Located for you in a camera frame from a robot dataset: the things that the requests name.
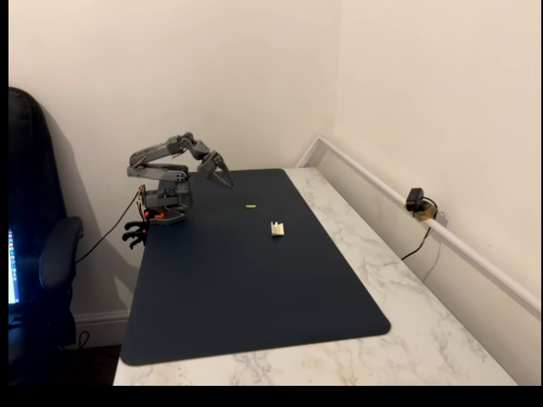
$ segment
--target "desk mat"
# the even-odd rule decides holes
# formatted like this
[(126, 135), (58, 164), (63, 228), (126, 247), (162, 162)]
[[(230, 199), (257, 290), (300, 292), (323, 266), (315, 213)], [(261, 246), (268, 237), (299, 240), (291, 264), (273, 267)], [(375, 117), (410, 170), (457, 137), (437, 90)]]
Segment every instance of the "desk mat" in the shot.
[[(230, 191), (195, 175), (187, 219), (151, 227), (120, 354), (126, 364), (389, 331), (283, 170), (233, 177)], [(272, 221), (284, 224), (285, 236), (272, 237)]]

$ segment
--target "monitor screen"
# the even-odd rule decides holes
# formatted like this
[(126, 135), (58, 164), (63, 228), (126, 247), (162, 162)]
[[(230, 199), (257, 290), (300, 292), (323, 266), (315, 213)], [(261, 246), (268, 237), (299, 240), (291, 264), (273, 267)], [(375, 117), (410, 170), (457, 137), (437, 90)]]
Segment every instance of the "monitor screen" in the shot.
[(15, 264), (14, 235), (11, 230), (8, 231), (8, 303), (15, 304), (19, 302), (19, 286), (17, 282), (17, 265)]

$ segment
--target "marble surface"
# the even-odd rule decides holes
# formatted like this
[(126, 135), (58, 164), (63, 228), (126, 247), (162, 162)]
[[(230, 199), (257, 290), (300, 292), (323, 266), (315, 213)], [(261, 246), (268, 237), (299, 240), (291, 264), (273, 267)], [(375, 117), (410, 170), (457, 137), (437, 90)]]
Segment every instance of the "marble surface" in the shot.
[(386, 314), (382, 337), (129, 366), (115, 385), (515, 385), (479, 342), (312, 168), (286, 170)]

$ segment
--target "chair armrest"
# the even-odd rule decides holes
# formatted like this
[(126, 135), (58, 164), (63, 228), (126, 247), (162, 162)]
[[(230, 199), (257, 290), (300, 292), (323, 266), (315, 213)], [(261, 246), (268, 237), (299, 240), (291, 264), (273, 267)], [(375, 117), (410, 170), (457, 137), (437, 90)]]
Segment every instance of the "chair armrest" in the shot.
[(62, 219), (49, 233), (40, 258), (40, 283), (46, 290), (71, 284), (75, 275), (77, 241), (83, 222), (76, 216)]

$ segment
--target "black office chair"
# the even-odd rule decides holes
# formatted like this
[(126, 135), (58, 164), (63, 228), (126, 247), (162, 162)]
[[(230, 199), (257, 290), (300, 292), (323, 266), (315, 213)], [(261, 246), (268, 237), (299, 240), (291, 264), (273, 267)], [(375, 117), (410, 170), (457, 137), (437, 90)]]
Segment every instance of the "black office chair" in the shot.
[(8, 222), (20, 290), (20, 302), (8, 307), (8, 384), (40, 384), (57, 347), (76, 341), (71, 283), (83, 224), (66, 217), (40, 106), (28, 93), (8, 90)]

